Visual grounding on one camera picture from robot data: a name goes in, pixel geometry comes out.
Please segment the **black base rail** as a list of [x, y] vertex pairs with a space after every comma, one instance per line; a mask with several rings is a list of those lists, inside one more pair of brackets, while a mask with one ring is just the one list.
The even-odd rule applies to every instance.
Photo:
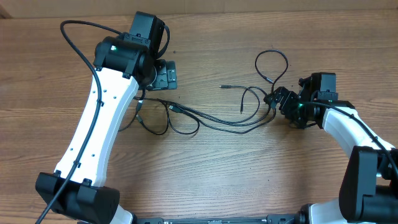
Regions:
[[309, 208], [312, 204], [303, 205], [293, 214], [269, 214], [265, 217], [234, 217], [234, 218], [137, 218], [133, 215], [132, 223], [137, 224], [309, 224]]

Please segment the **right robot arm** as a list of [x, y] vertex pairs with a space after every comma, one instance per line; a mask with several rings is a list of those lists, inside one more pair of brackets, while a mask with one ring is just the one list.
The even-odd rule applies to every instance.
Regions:
[[365, 124], [349, 101], [339, 100], [335, 73], [313, 73], [298, 84], [298, 93], [281, 86], [265, 103], [297, 128], [323, 129], [349, 162], [338, 198], [304, 205], [291, 222], [397, 223], [397, 148]]

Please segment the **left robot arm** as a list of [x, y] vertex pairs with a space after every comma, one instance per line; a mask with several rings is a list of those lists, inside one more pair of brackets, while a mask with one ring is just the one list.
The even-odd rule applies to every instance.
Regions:
[[135, 223], [105, 185], [109, 157], [121, 121], [138, 91], [177, 88], [175, 62], [162, 58], [169, 28], [153, 14], [137, 12], [129, 32], [114, 31], [88, 62], [91, 90], [72, 141], [52, 173], [42, 172], [37, 193], [53, 211], [83, 223]]

